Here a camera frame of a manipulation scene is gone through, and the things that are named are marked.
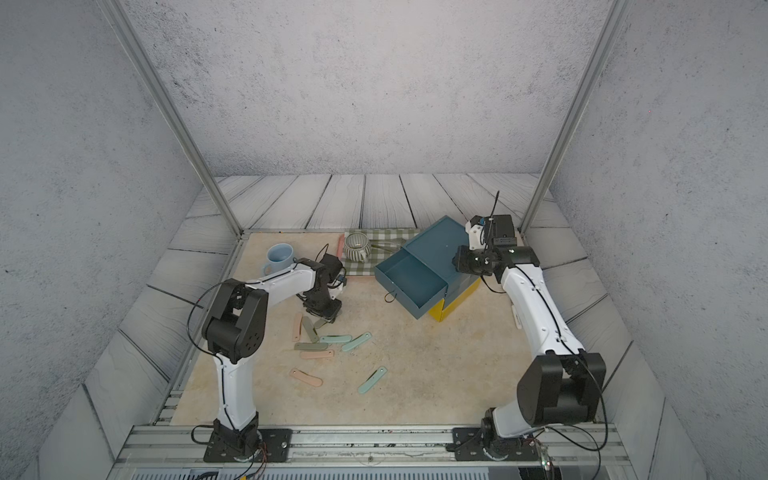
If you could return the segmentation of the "olive green fruit knife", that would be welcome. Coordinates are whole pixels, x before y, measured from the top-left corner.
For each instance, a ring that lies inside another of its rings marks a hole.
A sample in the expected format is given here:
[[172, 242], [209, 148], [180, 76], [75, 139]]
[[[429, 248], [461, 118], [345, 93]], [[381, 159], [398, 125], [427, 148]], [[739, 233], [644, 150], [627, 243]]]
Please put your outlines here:
[[320, 337], [317, 334], [313, 321], [309, 317], [302, 317], [302, 327], [311, 343], [319, 342]]
[[294, 344], [294, 349], [297, 351], [309, 351], [309, 352], [317, 352], [317, 351], [325, 351], [329, 348], [329, 345], [327, 343], [304, 343], [299, 342]]

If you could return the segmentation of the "teal drawer cabinet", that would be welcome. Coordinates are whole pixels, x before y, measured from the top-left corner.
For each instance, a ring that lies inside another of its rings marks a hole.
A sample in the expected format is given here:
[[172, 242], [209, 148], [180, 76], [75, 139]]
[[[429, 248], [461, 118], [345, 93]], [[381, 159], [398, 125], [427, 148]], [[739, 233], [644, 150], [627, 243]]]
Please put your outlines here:
[[405, 250], [419, 260], [445, 286], [444, 307], [453, 303], [477, 280], [476, 275], [461, 273], [454, 264], [460, 246], [468, 245], [465, 227], [443, 216], [409, 240]]

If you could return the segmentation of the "yellow bottom drawer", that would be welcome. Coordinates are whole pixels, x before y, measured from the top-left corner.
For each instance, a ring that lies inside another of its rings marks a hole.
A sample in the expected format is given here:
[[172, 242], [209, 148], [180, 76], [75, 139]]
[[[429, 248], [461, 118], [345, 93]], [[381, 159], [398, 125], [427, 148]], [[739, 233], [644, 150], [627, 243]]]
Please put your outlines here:
[[437, 322], [444, 321], [478, 289], [479, 285], [480, 278], [475, 277], [472, 283], [467, 283], [461, 291], [457, 291], [456, 294], [451, 294], [435, 304], [428, 311], [429, 316]]

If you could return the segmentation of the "teal top drawer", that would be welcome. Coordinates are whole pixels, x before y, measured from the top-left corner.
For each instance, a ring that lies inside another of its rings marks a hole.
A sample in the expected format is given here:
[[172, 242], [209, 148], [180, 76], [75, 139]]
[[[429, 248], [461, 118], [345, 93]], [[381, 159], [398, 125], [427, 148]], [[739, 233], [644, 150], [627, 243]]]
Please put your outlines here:
[[374, 267], [374, 276], [391, 300], [420, 319], [444, 298], [447, 283], [406, 250], [400, 250]]

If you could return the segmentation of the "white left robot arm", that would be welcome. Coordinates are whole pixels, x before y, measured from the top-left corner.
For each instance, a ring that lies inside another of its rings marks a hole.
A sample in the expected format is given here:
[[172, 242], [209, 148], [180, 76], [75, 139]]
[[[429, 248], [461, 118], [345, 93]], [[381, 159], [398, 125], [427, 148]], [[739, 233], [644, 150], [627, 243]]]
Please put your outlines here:
[[346, 283], [341, 260], [324, 254], [319, 260], [296, 259], [257, 280], [228, 279], [216, 288], [202, 327], [207, 351], [218, 363], [215, 426], [234, 433], [257, 426], [252, 356], [264, 341], [269, 309], [297, 297], [309, 315], [332, 323], [340, 313], [339, 295]]

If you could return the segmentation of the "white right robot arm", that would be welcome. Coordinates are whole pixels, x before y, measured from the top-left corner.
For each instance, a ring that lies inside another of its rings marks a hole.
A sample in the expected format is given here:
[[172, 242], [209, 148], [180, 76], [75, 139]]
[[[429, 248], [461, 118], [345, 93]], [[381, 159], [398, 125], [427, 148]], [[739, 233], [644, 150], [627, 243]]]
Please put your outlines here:
[[460, 273], [495, 277], [512, 302], [532, 353], [516, 399], [492, 408], [484, 420], [488, 442], [517, 439], [551, 424], [595, 419], [602, 405], [606, 364], [576, 338], [555, 305], [534, 250], [520, 245], [509, 215], [474, 216], [468, 243], [453, 264]]

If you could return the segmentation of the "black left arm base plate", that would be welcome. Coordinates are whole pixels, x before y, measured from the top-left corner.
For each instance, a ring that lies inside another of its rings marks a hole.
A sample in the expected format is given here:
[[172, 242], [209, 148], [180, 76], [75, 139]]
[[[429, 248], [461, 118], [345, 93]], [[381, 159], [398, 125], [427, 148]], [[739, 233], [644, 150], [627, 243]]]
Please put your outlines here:
[[225, 427], [214, 429], [203, 455], [205, 463], [285, 463], [288, 460], [291, 429], [251, 429], [235, 433]]

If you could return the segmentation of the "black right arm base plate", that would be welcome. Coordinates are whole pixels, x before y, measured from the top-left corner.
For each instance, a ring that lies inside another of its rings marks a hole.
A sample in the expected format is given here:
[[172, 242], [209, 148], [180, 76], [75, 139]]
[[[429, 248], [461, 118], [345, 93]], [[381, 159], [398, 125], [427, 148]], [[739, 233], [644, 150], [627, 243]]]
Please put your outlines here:
[[452, 439], [445, 448], [459, 462], [539, 460], [536, 448], [519, 438], [497, 438], [480, 427], [456, 427], [451, 434]]

